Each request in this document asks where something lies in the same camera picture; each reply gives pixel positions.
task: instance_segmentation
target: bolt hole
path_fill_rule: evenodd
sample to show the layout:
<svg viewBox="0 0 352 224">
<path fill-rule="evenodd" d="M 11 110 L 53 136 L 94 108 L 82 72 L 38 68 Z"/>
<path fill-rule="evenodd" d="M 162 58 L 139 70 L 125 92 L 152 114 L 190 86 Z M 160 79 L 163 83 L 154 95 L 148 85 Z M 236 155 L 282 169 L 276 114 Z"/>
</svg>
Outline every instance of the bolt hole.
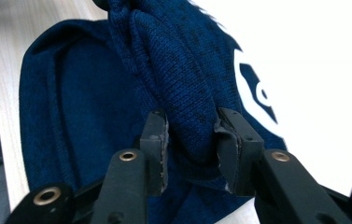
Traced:
<svg viewBox="0 0 352 224">
<path fill-rule="evenodd" d="M 36 205 L 46 205 L 56 201 L 61 195 L 61 191 L 57 187 L 47 188 L 41 190 L 34 197 L 34 204 Z"/>
<path fill-rule="evenodd" d="M 323 224 L 336 224 L 335 219 L 327 214 L 318 213 L 316 214 L 316 218 Z"/>
<path fill-rule="evenodd" d="M 123 213 L 113 212 L 113 213 L 109 214 L 108 219 L 107 219 L 107 223 L 120 224 L 120 223 L 122 223 L 123 219 L 124 219 Z"/>
<path fill-rule="evenodd" d="M 128 151 L 128 152 L 123 152 L 122 154 L 120 154 L 120 159 L 122 161 L 132 161 L 137 157 L 137 154 L 135 154 L 134 152 Z"/>
<path fill-rule="evenodd" d="M 284 154 L 283 152 L 273 152 L 272 157 L 277 161 L 289 161 L 289 156 Z"/>
<path fill-rule="evenodd" d="M 247 141 L 252 141 L 252 140 L 254 140 L 254 138 L 252 138 L 250 135 L 246 135 L 246 140 Z"/>
<path fill-rule="evenodd" d="M 39 197 L 41 200 L 48 200 L 51 197 L 54 196 L 54 192 L 53 191 L 49 191 L 49 192 L 45 192 L 44 194 L 41 195 L 41 197 Z"/>
</svg>

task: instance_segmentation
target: blue sweater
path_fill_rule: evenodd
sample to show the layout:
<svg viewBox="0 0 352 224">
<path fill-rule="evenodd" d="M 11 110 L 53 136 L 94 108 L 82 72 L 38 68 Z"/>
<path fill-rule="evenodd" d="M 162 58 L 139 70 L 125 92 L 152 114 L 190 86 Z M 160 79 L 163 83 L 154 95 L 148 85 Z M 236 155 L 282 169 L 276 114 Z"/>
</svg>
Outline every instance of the blue sweater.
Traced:
<svg viewBox="0 0 352 224">
<path fill-rule="evenodd" d="M 30 188 L 65 182 L 79 189 L 103 177 L 148 112 L 163 108 L 169 185 L 148 199 L 149 223 L 220 220 L 247 198 L 225 190 L 213 141 L 217 108 L 240 112 L 266 148 L 285 149 L 239 95 L 236 76 L 243 76 L 253 102 L 275 120 L 255 96 L 258 78 L 234 62 L 236 42 L 188 1 L 108 2 L 107 21 L 62 21 L 25 53 L 21 144 Z"/>
</svg>

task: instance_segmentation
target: black metal frame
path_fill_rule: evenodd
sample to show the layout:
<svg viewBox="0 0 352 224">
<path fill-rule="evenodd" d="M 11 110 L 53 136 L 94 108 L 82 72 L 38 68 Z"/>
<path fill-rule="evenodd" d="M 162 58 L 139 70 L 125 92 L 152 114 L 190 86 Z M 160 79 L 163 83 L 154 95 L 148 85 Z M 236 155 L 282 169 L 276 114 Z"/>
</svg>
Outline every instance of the black metal frame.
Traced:
<svg viewBox="0 0 352 224">
<path fill-rule="evenodd" d="M 218 115 L 220 171 L 230 193 L 256 197 L 260 223 L 352 223 L 352 194 L 347 198 L 320 186 L 289 152 L 264 150 L 263 140 L 239 113 L 220 108 Z M 167 185 L 167 143 L 164 112 L 153 111 L 139 149 L 117 152 L 104 180 L 76 196 L 64 184 L 32 191 L 7 223 L 146 223 L 147 196 L 160 196 Z"/>
</svg>

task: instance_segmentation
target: wooden surface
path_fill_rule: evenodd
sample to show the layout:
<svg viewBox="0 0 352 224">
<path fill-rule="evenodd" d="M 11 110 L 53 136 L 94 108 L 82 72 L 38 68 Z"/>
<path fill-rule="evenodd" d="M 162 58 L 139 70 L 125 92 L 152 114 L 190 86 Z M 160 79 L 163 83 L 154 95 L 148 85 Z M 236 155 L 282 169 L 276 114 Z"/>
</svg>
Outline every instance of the wooden surface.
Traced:
<svg viewBox="0 0 352 224">
<path fill-rule="evenodd" d="M 11 209 L 29 192 L 19 120 L 23 54 L 53 24 L 78 18 L 105 19 L 106 12 L 92 0 L 0 0 L 0 137 Z"/>
</svg>

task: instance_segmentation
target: white printed graphic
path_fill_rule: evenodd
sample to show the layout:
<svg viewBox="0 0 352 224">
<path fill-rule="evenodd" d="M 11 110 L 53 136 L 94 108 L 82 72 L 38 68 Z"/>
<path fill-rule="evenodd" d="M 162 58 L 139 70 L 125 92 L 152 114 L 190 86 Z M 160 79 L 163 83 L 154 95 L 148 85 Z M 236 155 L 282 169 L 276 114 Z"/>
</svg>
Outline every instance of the white printed graphic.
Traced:
<svg viewBox="0 0 352 224">
<path fill-rule="evenodd" d="M 243 51 L 239 49 L 234 50 L 234 73 L 236 75 L 237 89 L 239 90 L 240 98 L 242 99 L 245 110 L 254 119 L 256 119 L 263 127 L 265 127 L 271 133 L 281 137 L 282 134 L 277 123 L 266 113 L 266 111 L 255 102 L 251 89 L 248 86 L 246 79 L 240 71 L 240 63 L 250 64 L 246 59 Z M 262 84 L 257 84 L 257 97 L 263 105 L 270 106 L 270 103 L 266 97 L 263 96 Z"/>
</svg>

